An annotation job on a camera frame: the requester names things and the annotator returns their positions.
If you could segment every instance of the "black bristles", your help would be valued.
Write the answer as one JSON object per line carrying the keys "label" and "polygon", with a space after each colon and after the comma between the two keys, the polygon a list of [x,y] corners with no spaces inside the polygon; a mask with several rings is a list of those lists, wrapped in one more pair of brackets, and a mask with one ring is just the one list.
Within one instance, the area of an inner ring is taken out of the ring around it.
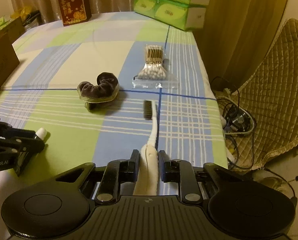
{"label": "black bristles", "polygon": [[143,102],[143,116],[146,120],[152,119],[152,104],[151,101],[145,100]]}

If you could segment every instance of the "cotton swab package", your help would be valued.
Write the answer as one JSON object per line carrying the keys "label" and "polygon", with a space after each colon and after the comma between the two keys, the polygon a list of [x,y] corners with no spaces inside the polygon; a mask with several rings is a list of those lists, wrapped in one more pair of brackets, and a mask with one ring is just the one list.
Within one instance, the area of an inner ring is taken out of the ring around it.
{"label": "cotton swab package", "polygon": [[162,46],[145,46],[145,64],[142,70],[133,78],[134,88],[178,88],[175,76],[163,67],[164,51]]}

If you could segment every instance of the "circular black cover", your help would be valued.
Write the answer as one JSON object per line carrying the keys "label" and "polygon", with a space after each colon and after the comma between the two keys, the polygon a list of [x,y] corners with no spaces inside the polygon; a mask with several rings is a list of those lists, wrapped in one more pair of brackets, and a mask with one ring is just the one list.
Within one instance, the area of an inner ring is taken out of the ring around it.
{"label": "circular black cover", "polygon": [[35,238],[72,231],[85,221],[89,203],[70,184],[39,183],[13,193],[2,205],[2,219],[16,234]]}
{"label": "circular black cover", "polygon": [[208,203],[208,213],[235,237],[272,237],[294,221],[295,207],[282,193],[254,181],[224,186]]}

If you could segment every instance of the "white cap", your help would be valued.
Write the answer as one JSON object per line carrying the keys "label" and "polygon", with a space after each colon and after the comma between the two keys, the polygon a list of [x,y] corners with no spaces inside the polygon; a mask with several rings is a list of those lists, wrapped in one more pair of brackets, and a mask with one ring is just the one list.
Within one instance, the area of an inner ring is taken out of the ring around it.
{"label": "white cap", "polygon": [[44,128],[40,128],[36,133],[35,133],[41,140],[44,140],[44,138],[47,135],[47,130],[45,130]]}

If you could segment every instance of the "dark blue line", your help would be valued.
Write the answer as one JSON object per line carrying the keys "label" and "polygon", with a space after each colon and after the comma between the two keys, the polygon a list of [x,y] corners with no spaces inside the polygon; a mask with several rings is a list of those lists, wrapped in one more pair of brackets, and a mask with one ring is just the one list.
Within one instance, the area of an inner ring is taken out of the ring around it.
{"label": "dark blue line", "polygon": [[[26,89],[0,89],[0,91],[29,91],[29,90],[70,90],[74,91],[76,88],[26,88]],[[184,98],[196,98],[196,99],[209,99],[209,100],[215,100],[214,98],[205,98],[205,97],[195,97],[195,96],[187,96],[187,95],[180,95],[180,94],[171,94],[171,93],[165,93],[162,92],[162,89],[160,89],[160,92],[154,92],[154,91],[140,91],[140,90],[128,90],[128,89],[119,89],[119,91],[122,92],[132,92],[132,93],[146,93],[146,94],[156,94],[159,95],[159,99],[161,95],[169,95],[169,96],[178,96],[178,97],[184,97]]]}
{"label": "dark blue line", "polygon": [[159,102],[158,102],[158,113],[157,113],[157,138],[156,138],[156,150],[158,150],[158,144],[159,144],[159,127],[160,127],[160,111],[161,111],[161,97],[162,97],[162,88],[160,88],[159,91]]}
{"label": "dark blue line", "polygon": [[167,32],[167,37],[166,37],[166,41],[165,41],[165,49],[167,47],[167,41],[168,41],[168,36],[169,36],[169,30],[170,30],[170,25],[168,27],[168,32]]}

